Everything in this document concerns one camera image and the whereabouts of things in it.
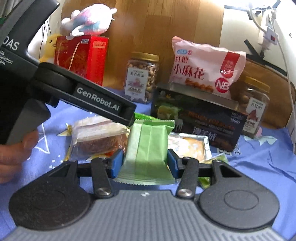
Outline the person's left hand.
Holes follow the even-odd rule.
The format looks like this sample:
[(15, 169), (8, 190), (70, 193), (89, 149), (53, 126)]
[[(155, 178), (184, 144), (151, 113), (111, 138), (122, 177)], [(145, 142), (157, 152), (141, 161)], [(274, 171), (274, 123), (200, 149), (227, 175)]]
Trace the person's left hand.
[(39, 132), (34, 130), (23, 137), (20, 143), (1, 145), (0, 178), (1, 184), (7, 183), (22, 170), (22, 164), (32, 153), (39, 141)]

